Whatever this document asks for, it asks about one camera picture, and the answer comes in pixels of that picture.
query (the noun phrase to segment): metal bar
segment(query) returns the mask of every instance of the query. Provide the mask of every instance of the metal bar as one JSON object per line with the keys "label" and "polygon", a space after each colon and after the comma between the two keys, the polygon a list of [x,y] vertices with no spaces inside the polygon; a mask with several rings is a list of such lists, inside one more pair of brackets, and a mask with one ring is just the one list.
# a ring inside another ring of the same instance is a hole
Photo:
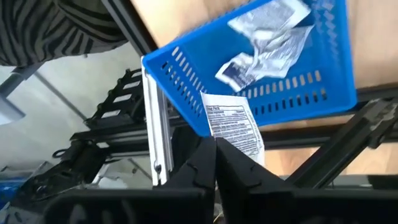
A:
{"label": "metal bar", "polygon": [[[353,110],[348,112],[333,114],[332,116],[340,116],[342,114],[352,114],[360,110],[369,100],[377,98],[390,98],[398,96],[398,83],[388,85],[374,86],[358,89],[359,102]],[[182,118],[170,119],[170,126],[173,128],[186,126],[187,123]],[[266,150],[284,149],[298,147],[317,147],[327,141],[330,136],[336,133],[342,127],[340,125],[321,126],[316,128],[287,129],[281,131],[265,131],[263,133]],[[112,141],[124,138],[138,138],[143,141],[147,139],[146,124],[135,124],[119,126],[117,128],[104,128],[98,130],[85,131],[75,133],[71,139],[91,139],[94,141]],[[398,141],[398,133],[392,133],[391,142]]]}
{"label": "metal bar", "polygon": [[153,185],[165,184],[173,167],[167,99],[142,66],[142,84]]}
{"label": "metal bar", "polygon": [[396,99],[369,102],[287,181],[297,187],[326,187],[370,142],[378,140],[394,125],[397,106]]}
{"label": "metal bar", "polygon": [[102,2],[140,56],[157,49],[155,41],[130,0]]}

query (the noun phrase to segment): basket slot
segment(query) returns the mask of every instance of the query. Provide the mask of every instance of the basket slot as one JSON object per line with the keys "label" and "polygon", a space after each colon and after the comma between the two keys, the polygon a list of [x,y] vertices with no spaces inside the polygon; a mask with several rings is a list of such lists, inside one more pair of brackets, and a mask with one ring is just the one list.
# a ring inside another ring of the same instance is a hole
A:
{"label": "basket slot", "polygon": [[308,82],[309,82],[309,83],[313,83],[313,79],[312,79],[312,74],[311,74],[311,72],[308,72],[308,73],[307,73],[307,78],[308,78]]}
{"label": "basket slot", "polygon": [[283,91],[283,90],[284,90],[284,82],[279,81],[279,91]]}
{"label": "basket slot", "polygon": [[305,85],[304,75],[300,75],[300,83],[301,83],[302,86]]}
{"label": "basket slot", "polygon": [[310,98],[308,97],[308,94],[305,94],[304,98],[305,98],[305,103],[310,104]]}
{"label": "basket slot", "polygon": [[321,89],[321,95],[323,100],[327,100],[328,96],[326,95],[326,90],[324,88]]}
{"label": "basket slot", "polygon": [[290,89],[290,80],[288,78],[286,78],[286,89]]}
{"label": "basket slot", "polygon": [[292,83],[293,83],[293,87],[294,87],[294,88],[297,88],[297,87],[298,87],[297,78],[296,78],[296,77],[293,77],[293,78],[292,78]]}
{"label": "basket slot", "polygon": [[321,73],[318,70],[315,71],[315,79],[317,82],[322,81]]}
{"label": "basket slot", "polygon": [[300,97],[300,95],[297,95],[296,99],[297,99],[297,105],[301,106],[301,97]]}
{"label": "basket slot", "polygon": [[318,103],[318,95],[315,91],[312,92],[314,102]]}

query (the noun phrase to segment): screw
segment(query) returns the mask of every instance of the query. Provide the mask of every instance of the screw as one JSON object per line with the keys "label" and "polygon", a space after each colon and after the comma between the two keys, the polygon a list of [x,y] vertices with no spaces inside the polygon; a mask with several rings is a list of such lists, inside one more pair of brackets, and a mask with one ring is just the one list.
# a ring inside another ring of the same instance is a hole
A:
{"label": "screw", "polygon": [[155,166],[155,171],[156,171],[156,173],[160,173],[160,172],[162,172],[162,165],[156,165]]}

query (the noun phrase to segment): crumpled packet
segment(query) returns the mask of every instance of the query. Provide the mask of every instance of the crumpled packet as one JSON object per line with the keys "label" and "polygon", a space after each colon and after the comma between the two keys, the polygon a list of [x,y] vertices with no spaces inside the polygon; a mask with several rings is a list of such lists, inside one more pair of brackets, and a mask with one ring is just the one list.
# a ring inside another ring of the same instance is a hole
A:
{"label": "crumpled packet", "polygon": [[299,0],[273,0],[231,19],[228,25],[251,38],[253,32],[259,28],[273,31],[291,29],[307,17],[310,11],[310,8]]}
{"label": "crumpled packet", "polygon": [[289,68],[299,59],[312,28],[313,26],[293,28],[277,40],[268,40],[267,45],[258,44],[266,40],[256,36],[252,40],[254,56],[238,54],[218,70],[216,78],[228,84],[235,92],[264,77],[284,78]]}
{"label": "crumpled packet", "polygon": [[216,78],[234,91],[264,77],[284,78],[313,28],[293,27],[309,14],[300,0],[273,0],[230,20],[231,28],[250,39],[254,55],[238,54],[219,69]]}

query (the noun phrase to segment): blue object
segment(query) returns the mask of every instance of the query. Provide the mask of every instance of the blue object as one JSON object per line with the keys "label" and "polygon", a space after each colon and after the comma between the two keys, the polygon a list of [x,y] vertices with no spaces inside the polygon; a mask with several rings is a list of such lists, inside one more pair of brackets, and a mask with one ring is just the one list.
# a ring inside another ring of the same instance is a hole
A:
{"label": "blue object", "polygon": [[263,78],[236,94],[215,78],[237,54],[253,53],[249,40],[227,22],[269,1],[252,1],[144,57],[147,71],[197,134],[210,135],[201,91],[246,96],[259,126],[336,113],[356,104],[345,0],[305,1],[312,11],[298,26],[315,27],[285,79]]}

